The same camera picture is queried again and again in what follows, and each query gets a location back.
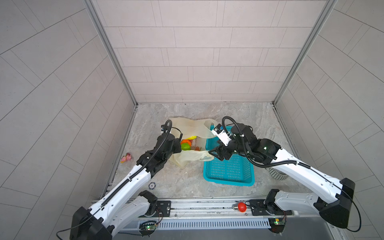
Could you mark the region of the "green mottled fruit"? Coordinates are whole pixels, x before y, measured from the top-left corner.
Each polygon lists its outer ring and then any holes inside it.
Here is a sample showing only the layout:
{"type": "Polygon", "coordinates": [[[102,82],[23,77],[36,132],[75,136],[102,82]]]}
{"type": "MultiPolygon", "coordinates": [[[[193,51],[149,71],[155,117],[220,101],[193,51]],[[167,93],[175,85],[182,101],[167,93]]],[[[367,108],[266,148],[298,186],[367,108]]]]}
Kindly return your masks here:
{"type": "Polygon", "coordinates": [[[181,149],[182,151],[190,151],[191,150],[191,146],[189,143],[187,142],[184,142],[184,143],[181,143],[181,149]]]}

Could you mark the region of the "cream plastic bag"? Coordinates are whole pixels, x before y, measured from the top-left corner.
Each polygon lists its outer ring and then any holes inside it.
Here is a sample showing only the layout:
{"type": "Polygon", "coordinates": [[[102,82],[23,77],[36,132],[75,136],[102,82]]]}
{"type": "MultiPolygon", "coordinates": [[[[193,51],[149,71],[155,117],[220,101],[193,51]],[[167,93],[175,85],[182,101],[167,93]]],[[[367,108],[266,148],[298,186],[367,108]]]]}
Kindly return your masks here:
{"type": "Polygon", "coordinates": [[[181,138],[181,141],[191,136],[197,136],[195,140],[191,140],[192,146],[190,151],[181,151],[170,157],[172,163],[180,168],[184,168],[192,161],[208,162],[214,159],[214,156],[209,154],[209,151],[206,149],[206,143],[208,140],[215,138],[211,128],[218,124],[217,121],[213,119],[190,120],[186,118],[171,118],[171,121],[173,123],[171,134],[176,138],[181,138]],[[195,147],[200,147],[201,150],[195,151],[195,147]]]}

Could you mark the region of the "orange fruit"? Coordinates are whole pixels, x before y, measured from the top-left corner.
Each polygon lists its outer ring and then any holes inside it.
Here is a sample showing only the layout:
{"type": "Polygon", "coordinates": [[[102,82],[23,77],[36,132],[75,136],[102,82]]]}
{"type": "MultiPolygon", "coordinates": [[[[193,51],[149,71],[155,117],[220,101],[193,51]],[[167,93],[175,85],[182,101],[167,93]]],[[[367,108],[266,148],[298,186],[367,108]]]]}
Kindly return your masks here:
{"type": "Polygon", "coordinates": [[[190,141],[190,140],[182,140],[181,144],[189,144],[191,146],[192,145],[192,141],[190,141]]]}

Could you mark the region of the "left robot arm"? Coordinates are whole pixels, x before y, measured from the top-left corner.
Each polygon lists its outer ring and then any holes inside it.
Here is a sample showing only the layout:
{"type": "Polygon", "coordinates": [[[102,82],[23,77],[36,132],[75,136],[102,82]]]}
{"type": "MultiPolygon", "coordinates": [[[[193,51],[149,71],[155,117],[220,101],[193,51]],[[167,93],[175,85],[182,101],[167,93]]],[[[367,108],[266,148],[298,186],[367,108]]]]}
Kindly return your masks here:
{"type": "Polygon", "coordinates": [[[156,212],[157,197],[141,192],[130,204],[128,200],[146,185],[175,153],[181,152],[181,139],[171,134],[172,121],[162,125],[162,134],[153,150],[145,152],[136,165],[108,194],[88,209],[80,207],[68,228],[71,240],[111,240],[131,221],[156,212]]]}

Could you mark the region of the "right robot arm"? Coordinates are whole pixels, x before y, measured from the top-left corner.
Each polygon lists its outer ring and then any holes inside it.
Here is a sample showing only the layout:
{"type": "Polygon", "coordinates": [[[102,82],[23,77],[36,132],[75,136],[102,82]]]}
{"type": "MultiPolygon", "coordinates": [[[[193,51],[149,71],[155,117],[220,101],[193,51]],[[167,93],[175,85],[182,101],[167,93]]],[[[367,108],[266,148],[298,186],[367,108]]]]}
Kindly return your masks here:
{"type": "Polygon", "coordinates": [[[287,211],[312,213],[335,227],[348,229],[351,209],[357,207],[355,182],[348,178],[340,180],[311,167],[274,141],[257,138],[251,126],[237,123],[229,116],[223,117],[222,122],[210,130],[218,138],[218,146],[209,154],[220,161],[239,155],[255,167],[275,169],[311,190],[299,194],[272,189],[262,203],[239,204],[239,211],[250,207],[270,215],[282,215],[287,211]]]}

